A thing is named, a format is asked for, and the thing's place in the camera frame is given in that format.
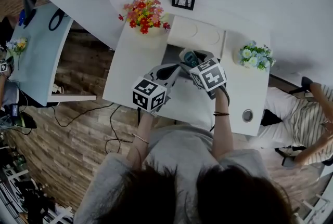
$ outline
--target white table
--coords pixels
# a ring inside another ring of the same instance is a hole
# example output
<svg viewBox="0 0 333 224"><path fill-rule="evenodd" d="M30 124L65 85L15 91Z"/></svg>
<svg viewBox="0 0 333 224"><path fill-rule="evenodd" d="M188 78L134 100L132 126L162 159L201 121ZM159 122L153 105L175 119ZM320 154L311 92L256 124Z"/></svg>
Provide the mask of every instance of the white table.
<svg viewBox="0 0 333 224"><path fill-rule="evenodd" d="M21 90L43 106L48 102L96 100L96 96L52 94L62 48L73 23L72 18L64 17L59 27L50 31L48 24L57 9L52 3L37 7L25 29L24 25L15 27L12 38L26 37L28 45L20 60L14 56L15 69L10 80L18 81Z"/></svg>
<svg viewBox="0 0 333 224"><path fill-rule="evenodd" d="M227 75L232 132L256 136L264 108L269 74L236 65L233 62L233 50L243 46L250 39L256 40L259 45L269 46L269 31L251 21L199 4L195 5L194 11L190 11L172 7L169 0L160 1L165 12L170 14L171 26L173 15L178 15L226 30L221 65ZM161 64L167 39L167 33L157 37L144 36L126 24L112 60L103 98L136 109L137 106L132 102L132 84L139 76ZM179 77L170 97L171 100L162 107L158 115L207 129L214 125L215 101L211 101L205 91L193 86L190 80ZM248 123L242 120L242 114L246 109L253 112L253 119Z"/></svg>

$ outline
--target bracelet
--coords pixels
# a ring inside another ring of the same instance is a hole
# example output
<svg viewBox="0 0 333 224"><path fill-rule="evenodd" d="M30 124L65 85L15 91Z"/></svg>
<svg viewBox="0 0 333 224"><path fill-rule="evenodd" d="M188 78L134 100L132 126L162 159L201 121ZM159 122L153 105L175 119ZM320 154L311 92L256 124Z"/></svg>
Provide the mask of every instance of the bracelet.
<svg viewBox="0 0 333 224"><path fill-rule="evenodd" d="M132 136L136 137L136 138L139 138L142 142L145 142L146 144L149 144L148 141L146 141L144 138L142 138L141 136L139 135L136 135L136 134L131 134Z"/></svg>
<svg viewBox="0 0 333 224"><path fill-rule="evenodd" d="M218 111L214 111L214 116L229 116L229 113L221 113L221 112L218 112Z"/></svg>

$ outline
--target round hole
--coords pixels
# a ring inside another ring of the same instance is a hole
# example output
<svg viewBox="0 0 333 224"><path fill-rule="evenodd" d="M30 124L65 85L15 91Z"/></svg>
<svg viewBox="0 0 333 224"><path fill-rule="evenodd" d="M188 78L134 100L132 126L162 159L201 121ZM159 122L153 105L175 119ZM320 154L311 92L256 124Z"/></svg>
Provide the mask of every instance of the round hole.
<svg viewBox="0 0 333 224"><path fill-rule="evenodd" d="M243 121L250 122L253 119L252 110L246 110L243 112Z"/></svg>

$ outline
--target floor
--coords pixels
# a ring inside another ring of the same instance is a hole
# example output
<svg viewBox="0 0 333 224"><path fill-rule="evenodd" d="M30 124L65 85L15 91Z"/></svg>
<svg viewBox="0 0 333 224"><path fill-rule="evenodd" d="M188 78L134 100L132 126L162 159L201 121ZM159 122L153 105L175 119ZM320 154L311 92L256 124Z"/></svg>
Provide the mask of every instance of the floor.
<svg viewBox="0 0 333 224"><path fill-rule="evenodd" d="M17 15L18 10L6 9L1 15ZM87 109L108 106L109 101L102 100L108 70L113 52L103 43L84 31L71 31L57 69L56 83L62 84L67 92L96 94L96 101L62 103L56 107L56 117L64 125ZM285 91L292 86L271 78L270 85ZM26 112L33 116L38 128L24 136L16 131L7 131L10 145L18 150L28 161L31 176L42 184L47 184L46 192L63 206L72 206L75 211L92 180L94 173L103 161L106 151L117 152L117 141L110 127L110 115L118 105L90 111L80 116L67 127L60 127L52 108L36 109L28 107ZM174 121L157 118L155 127L173 125ZM136 131L137 113L135 110L120 107L112 116L112 125L119 138L131 140L130 133ZM246 147L240 135L235 135L236 148ZM127 154L128 143L121 143L120 153ZM318 168L307 166L299 169L281 167L281 157L271 149L259 149L272 180L285 188L294 209L299 208L300 216L309 211L301 201L314 204L316 193L322 193L330 179L326 176L316 181Z"/></svg>

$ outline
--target white pants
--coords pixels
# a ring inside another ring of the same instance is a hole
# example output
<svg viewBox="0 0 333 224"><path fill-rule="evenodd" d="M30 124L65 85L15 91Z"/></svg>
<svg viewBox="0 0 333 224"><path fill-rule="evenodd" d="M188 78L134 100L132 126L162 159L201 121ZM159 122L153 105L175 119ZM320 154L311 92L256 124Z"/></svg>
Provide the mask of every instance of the white pants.
<svg viewBox="0 0 333 224"><path fill-rule="evenodd" d="M260 126L258 136L249 136L250 147L280 148L292 145L292 129L290 119L292 110L298 102L298 98L281 91L275 87L267 90L264 109L271 111L282 122Z"/></svg>

